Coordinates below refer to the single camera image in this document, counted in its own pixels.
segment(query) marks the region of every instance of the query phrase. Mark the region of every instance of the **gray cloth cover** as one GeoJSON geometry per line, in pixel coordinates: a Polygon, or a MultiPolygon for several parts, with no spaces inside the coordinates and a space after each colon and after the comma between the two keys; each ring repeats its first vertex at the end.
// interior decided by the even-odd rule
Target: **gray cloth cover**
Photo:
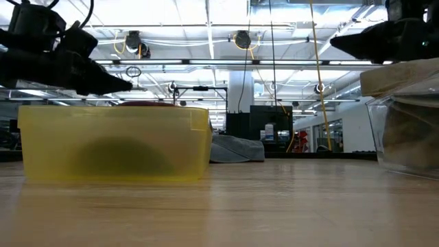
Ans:
{"type": "Polygon", "coordinates": [[[211,162],[213,163],[262,162],[264,159],[265,152],[260,141],[213,135],[211,146],[211,162]]]}

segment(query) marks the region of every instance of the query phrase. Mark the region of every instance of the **wooden table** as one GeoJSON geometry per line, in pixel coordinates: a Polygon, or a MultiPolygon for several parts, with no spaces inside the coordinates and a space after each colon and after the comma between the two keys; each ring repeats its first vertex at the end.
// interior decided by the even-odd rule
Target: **wooden table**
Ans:
{"type": "Polygon", "coordinates": [[[0,163],[0,246],[437,246],[439,182],[369,161],[217,164],[198,183],[50,185],[0,163]]]}

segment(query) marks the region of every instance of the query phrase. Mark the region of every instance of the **workshop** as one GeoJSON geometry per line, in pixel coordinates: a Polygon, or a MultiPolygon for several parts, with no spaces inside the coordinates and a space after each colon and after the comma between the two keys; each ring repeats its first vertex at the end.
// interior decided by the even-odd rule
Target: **workshop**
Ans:
{"type": "Polygon", "coordinates": [[[438,18],[0,0],[0,246],[437,245],[438,18]]]}

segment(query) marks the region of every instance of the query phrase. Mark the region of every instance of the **translucent plastic bin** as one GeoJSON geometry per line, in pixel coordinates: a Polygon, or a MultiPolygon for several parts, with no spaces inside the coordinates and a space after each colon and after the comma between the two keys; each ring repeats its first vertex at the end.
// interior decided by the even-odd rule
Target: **translucent plastic bin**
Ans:
{"type": "Polygon", "coordinates": [[[209,164],[208,110],[22,106],[31,180],[196,180],[209,164]]]}
{"type": "Polygon", "coordinates": [[[367,103],[380,166],[439,179],[438,85],[411,84],[367,103]]]}

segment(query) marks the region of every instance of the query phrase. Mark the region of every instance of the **yellow plastic container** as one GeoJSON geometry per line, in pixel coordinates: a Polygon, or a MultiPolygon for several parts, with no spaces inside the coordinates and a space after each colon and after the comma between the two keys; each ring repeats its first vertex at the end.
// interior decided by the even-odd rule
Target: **yellow plastic container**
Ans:
{"type": "Polygon", "coordinates": [[[199,108],[22,106],[19,128],[31,180],[196,180],[209,164],[199,108]]]}

